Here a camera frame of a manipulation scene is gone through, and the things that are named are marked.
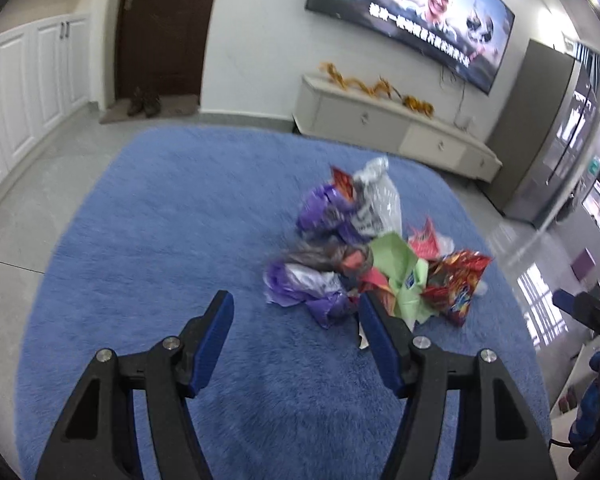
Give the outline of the pink red wrapper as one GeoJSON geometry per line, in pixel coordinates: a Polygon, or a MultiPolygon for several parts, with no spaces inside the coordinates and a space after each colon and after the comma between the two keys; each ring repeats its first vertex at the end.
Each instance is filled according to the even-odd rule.
{"type": "Polygon", "coordinates": [[[422,229],[412,229],[412,234],[408,237],[407,243],[419,258],[429,261],[451,255],[455,249],[454,240],[440,234],[430,218],[426,220],[422,229]]]}

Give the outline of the pair of brown shoes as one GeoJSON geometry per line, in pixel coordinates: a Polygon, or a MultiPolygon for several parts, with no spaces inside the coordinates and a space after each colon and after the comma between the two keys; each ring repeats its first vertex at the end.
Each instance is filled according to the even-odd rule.
{"type": "Polygon", "coordinates": [[[157,92],[151,89],[136,88],[126,110],[126,116],[134,117],[144,113],[147,118],[153,118],[158,116],[161,110],[162,105],[157,92]]]}

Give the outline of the red colourful snack bag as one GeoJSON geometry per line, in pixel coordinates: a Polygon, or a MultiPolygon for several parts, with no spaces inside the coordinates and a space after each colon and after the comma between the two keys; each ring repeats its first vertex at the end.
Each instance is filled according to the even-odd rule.
{"type": "Polygon", "coordinates": [[[462,327],[471,307],[472,297],[492,258],[482,252],[460,250],[428,262],[427,281],[420,296],[425,304],[462,327]]]}

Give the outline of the purple stool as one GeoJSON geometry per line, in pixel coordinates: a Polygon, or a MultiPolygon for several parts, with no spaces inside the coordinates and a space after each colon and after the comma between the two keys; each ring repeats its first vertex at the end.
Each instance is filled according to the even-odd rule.
{"type": "Polygon", "coordinates": [[[578,281],[583,281],[596,267],[596,261],[588,248],[583,248],[573,259],[570,268],[578,281]]]}

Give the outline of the purple silver wrapper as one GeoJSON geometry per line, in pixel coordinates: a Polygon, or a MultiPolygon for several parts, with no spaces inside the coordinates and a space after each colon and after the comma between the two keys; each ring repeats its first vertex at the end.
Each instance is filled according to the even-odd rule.
{"type": "Polygon", "coordinates": [[[306,307],[323,328],[354,315],[352,300],[335,272],[322,272],[299,263],[271,262],[264,270],[265,299],[282,308],[306,307]]]}

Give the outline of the purple crumpled wrapper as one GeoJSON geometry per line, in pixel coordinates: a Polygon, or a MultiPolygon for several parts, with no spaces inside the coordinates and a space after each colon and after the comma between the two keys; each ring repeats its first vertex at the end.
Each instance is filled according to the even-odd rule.
{"type": "Polygon", "coordinates": [[[351,220],[358,212],[355,200],[349,200],[334,184],[322,184],[306,194],[296,220],[297,230],[305,240],[339,237],[355,244],[361,237],[351,220]]]}

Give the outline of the brown door mat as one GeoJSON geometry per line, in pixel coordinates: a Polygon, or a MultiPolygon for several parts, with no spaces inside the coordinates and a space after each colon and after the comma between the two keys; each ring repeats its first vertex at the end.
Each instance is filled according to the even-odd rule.
{"type": "Polygon", "coordinates": [[[151,103],[149,113],[142,107],[135,115],[129,114],[132,105],[130,99],[117,100],[112,104],[99,122],[103,125],[128,120],[179,118],[196,115],[199,108],[199,96],[183,94],[182,96],[160,96],[159,103],[151,103]]]}

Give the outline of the blue shaggy rug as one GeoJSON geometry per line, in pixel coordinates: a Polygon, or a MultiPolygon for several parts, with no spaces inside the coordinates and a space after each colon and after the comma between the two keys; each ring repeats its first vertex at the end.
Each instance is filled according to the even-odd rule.
{"type": "Polygon", "coordinates": [[[33,478],[101,348],[142,352],[225,289],[235,316],[210,384],[190,402],[217,479],[376,479],[402,403],[353,318],[323,328],[265,299],[265,267],[332,168],[374,153],[250,129],[166,126],[137,136],[84,200],[50,259],[23,337],[16,441],[33,478]]]}

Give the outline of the green paper wrapper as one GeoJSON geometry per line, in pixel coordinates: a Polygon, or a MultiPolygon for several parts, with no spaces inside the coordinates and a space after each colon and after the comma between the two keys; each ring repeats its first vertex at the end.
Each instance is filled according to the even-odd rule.
{"type": "Polygon", "coordinates": [[[389,232],[370,242],[376,268],[388,278],[396,295],[393,316],[402,318],[410,330],[424,324],[437,312],[426,305],[422,292],[427,284],[429,263],[419,258],[396,232],[389,232]]]}

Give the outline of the white TV cabinet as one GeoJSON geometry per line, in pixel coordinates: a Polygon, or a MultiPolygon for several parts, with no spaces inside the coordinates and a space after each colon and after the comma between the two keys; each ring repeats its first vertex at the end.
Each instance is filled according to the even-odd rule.
{"type": "Polygon", "coordinates": [[[490,183],[502,168],[469,133],[322,77],[302,77],[294,125],[304,136],[400,155],[472,180],[490,183]]]}

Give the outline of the white printed plastic bag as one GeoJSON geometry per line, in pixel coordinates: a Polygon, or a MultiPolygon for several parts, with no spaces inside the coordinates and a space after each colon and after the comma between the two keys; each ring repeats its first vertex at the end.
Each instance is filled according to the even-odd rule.
{"type": "Polygon", "coordinates": [[[358,210],[351,224],[360,237],[402,235],[401,199],[388,169],[389,159],[377,157],[353,175],[358,210]]]}

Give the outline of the dark brown door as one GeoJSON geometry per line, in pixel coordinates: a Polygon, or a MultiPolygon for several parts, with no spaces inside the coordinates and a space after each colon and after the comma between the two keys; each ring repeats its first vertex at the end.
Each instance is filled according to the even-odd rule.
{"type": "Polygon", "coordinates": [[[214,0],[121,0],[114,95],[199,96],[214,0]]]}

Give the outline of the white wall cabinets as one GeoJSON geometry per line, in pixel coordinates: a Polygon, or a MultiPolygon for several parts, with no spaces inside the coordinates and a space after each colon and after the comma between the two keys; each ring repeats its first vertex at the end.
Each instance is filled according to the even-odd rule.
{"type": "Polygon", "coordinates": [[[0,33],[0,188],[91,97],[91,21],[43,18],[0,33]]]}

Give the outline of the golden dragon ornament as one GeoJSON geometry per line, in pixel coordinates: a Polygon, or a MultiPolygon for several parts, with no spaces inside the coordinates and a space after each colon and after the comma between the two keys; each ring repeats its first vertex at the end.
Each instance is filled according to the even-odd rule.
{"type": "Polygon", "coordinates": [[[434,117],[434,106],[427,102],[411,96],[410,94],[402,94],[390,81],[384,77],[379,77],[377,81],[368,86],[362,80],[355,77],[345,77],[334,63],[323,62],[318,66],[318,69],[325,73],[332,84],[336,84],[343,91],[350,89],[358,90],[369,96],[370,98],[379,100],[387,98],[390,101],[396,100],[403,107],[411,112],[422,114],[428,118],[434,117]]]}

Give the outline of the wall-mounted television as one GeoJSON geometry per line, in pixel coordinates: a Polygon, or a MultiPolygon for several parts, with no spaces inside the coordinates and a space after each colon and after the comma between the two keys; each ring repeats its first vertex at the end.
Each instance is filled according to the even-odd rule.
{"type": "Polygon", "coordinates": [[[502,0],[306,0],[306,10],[377,32],[488,94],[515,14],[502,0]]]}

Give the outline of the grey refrigerator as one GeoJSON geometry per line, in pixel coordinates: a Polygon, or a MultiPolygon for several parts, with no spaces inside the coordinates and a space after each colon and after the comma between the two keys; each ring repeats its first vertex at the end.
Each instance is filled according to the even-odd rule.
{"type": "Polygon", "coordinates": [[[593,128],[596,90],[572,56],[531,40],[488,147],[501,169],[482,190],[506,218],[539,229],[593,128]]]}

